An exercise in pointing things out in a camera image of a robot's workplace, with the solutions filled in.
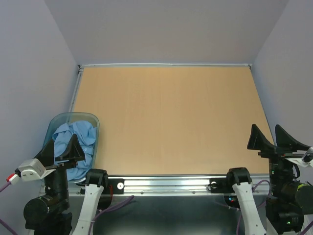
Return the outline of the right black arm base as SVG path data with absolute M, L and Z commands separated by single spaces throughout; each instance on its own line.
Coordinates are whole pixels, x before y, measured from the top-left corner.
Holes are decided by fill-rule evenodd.
M 228 183 L 226 178 L 211 178 L 207 189 L 211 193 L 233 193 L 232 186 Z

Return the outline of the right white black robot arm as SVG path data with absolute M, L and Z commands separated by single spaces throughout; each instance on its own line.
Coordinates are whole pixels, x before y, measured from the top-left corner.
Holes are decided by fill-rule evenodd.
M 245 167 L 229 169 L 225 185 L 237 196 L 247 235 L 304 235 L 313 224 L 304 225 L 313 213 L 313 186 L 301 182 L 300 167 L 313 165 L 313 148 L 305 145 L 280 125 L 275 126 L 272 144 L 256 124 L 251 126 L 248 150 L 268 159 L 269 196 L 265 201 L 267 225 L 263 226 L 253 197 L 252 178 Z

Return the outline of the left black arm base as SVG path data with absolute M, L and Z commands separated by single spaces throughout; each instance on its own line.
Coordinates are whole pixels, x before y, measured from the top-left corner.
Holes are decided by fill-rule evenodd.
M 99 183 L 98 179 L 91 179 L 89 182 L 91 183 Z M 109 195 L 109 194 L 123 194 L 124 193 L 124 179 L 122 178 L 117 178 L 117 179 L 106 179 L 104 182 L 104 186 L 107 185 L 107 187 L 104 187 L 103 191 L 102 191 L 102 195 Z M 80 186 L 80 193 L 82 195 L 85 194 L 85 181 L 81 181 L 76 183 L 76 185 Z

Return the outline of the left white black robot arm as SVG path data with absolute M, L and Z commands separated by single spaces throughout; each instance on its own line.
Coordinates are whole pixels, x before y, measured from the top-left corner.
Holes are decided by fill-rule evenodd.
M 22 163 L 18 170 L 24 182 L 44 180 L 45 194 L 28 201 L 23 210 L 25 227 L 36 235 L 89 235 L 100 196 L 109 187 L 105 170 L 91 169 L 86 175 L 85 194 L 76 228 L 72 228 L 69 209 L 67 170 L 85 159 L 76 134 L 72 135 L 65 151 L 54 156 L 54 141 L 49 140 L 42 150 Z

